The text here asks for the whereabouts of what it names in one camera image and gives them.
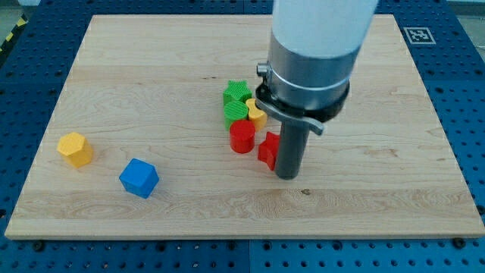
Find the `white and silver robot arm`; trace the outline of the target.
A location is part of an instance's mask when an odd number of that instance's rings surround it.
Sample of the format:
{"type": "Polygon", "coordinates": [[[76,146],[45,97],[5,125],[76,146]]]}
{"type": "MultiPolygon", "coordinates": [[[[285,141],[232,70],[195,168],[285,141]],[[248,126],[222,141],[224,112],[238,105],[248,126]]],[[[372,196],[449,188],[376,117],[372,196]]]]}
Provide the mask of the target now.
{"type": "Polygon", "coordinates": [[[320,135],[349,93],[349,81],[378,0],[275,0],[258,107],[320,135]]]}

